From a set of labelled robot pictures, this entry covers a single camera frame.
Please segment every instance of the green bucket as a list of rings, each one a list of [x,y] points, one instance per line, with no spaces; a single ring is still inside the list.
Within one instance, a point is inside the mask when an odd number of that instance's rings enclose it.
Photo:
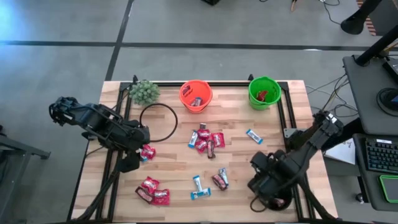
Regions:
[[[266,101],[261,102],[256,100],[257,93],[262,90],[267,90]],[[250,106],[255,110],[265,110],[269,105],[277,103],[282,94],[279,84],[268,77],[255,78],[249,84],[249,102]]]

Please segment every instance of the black ring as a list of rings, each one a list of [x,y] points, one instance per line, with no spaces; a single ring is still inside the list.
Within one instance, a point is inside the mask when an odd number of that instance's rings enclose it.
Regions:
[[[161,141],[164,141],[164,140],[168,139],[169,137],[171,137],[171,136],[174,134],[175,130],[177,129],[177,125],[178,125],[177,114],[175,113],[175,111],[174,111],[171,107],[167,106],[167,105],[164,104],[164,103],[153,103],[153,104],[151,104],[151,105],[146,106],[146,107],[141,111],[141,114],[139,115],[139,123],[140,123],[141,126],[142,126],[142,122],[141,122],[141,120],[142,120],[142,115],[144,114],[145,110],[148,109],[148,108],[150,108],[151,106],[157,106],[157,105],[159,105],[159,106],[164,106],[164,107],[168,108],[168,109],[174,114],[174,117],[175,117],[175,126],[174,126],[173,131],[172,131],[168,136],[166,136],[165,138],[162,138],[162,139],[159,139],[159,140],[150,140],[149,142],[161,142]]]

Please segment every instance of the desk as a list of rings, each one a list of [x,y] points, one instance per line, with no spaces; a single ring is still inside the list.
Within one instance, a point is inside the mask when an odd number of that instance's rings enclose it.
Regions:
[[[337,138],[329,139],[323,149],[329,149],[336,144],[353,137],[353,134],[374,134],[398,136],[398,119],[385,114],[377,105],[377,93],[383,88],[397,88],[397,83],[389,76],[382,67],[385,59],[372,58],[369,65],[362,67],[355,63],[353,57],[343,59],[345,72],[347,74],[351,91],[358,109],[359,118],[344,126],[343,134]],[[359,144],[363,142],[355,141],[357,161],[359,162],[359,185],[364,197],[369,199],[372,207],[376,210],[398,212],[398,206],[391,205],[384,200],[379,190],[380,183],[376,176],[383,173],[368,171],[364,165],[362,152],[358,150]]]
[[[295,120],[298,128],[312,125],[312,113],[303,81],[288,81]],[[116,104],[120,82],[105,82],[100,103],[112,108]],[[247,183],[255,174],[250,159],[257,151],[274,152],[284,148],[277,105],[265,111],[255,111],[248,104],[248,88],[212,87],[213,99],[201,114],[191,114],[178,98],[179,87],[161,87],[159,102],[171,106],[178,116],[178,128],[174,135],[164,142],[153,143],[157,150],[153,161],[140,166],[138,170],[121,174],[117,200],[113,216],[114,222],[294,222],[297,221],[295,204],[283,212],[267,210],[254,213],[249,204],[254,194]],[[132,105],[129,119],[138,119],[142,107]],[[142,122],[150,128],[151,139],[160,139],[174,126],[174,117],[165,108],[148,109]],[[226,147],[216,148],[216,159],[209,160],[205,154],[199,155],[187,144],[193,129],[199,123],[206,123],[212,133],[224,133]],[[246,135],[251,128],[264,138],[261,145]],[[93,141],[88,152],[98,148]],[[81,179],[78,183],[72,218],[81,215],[98,193],[103,175],[106,150],[90,155],[84,162]],[[211,176],[219,168],[226,167],[229,189],[218,190]],[[307,172],[310,187],[320,203],[337,217],[328,176],[321,152],[310,161]],[[203,187],[211,187],[212,195],[192,201],[190,192],[196,189],[192,177],[200,175]],[[159,189],[170,189],[170,206],[148,205],[134,192],[138,185],[151,176],[160,181]],[[301,202],[305,203],[301,192]],[[108,204],[104,204],[106,216]]]
[[[397,83],[382,67],[385,59],[373,58],[362,67],[353,57],[344,57],[343,63],[353,92],[363,130],[366,134],[398,136],[398,119],[383,112],[376,102],[383,88],[398,88]]]

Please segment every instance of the concrete floor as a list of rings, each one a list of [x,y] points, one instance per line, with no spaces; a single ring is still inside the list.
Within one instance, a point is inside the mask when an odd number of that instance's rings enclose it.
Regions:
[[[379,38],[366,29],[360,35],[345,34],[328,20],[317,0],[299,1],[293,13],[290,3],[222,0],[210,7],[199,0],[135,0],[123,41],[370,46]],[[115,42],[126,6],[127,0],[3,0],[0,40]],[[355,0],[346,0],[328,8],[332,18],[341,22],[358,7]],[[87,142],[80,128],[53,124],[47,108],[59,96],[98,102],[112,53],[113,47],[0,46],[0,124],[10,138],[52,152],[49,160],[35,158],[29,164],[14,218],[26,218],[28,223],[66,219]],[[112,80],[131,80],[132,75],[148,80],[245,80],[252,73],[278,80],[301,79],[318,87],[344,74],[344,56],[360,53],[122,47]],[[323,90],[332,92],[333,86]],[[354,105],[349,86],[340,96]],[[312,106],[321,107],[328,95],[309,98]],[[355,180],[330,176],[341,218],[398,219],[398,214],[386,215],[355,203],[352,195],[359,192]]]

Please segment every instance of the orange bucket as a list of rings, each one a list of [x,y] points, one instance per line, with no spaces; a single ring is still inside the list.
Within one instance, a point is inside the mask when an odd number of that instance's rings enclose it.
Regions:
[[[191,106],[196,97],[201,98],[200,106]],[[209,84],[202,80],[190,80],[180,88],[180,100],[191,113],[201,113],[213,98]]]

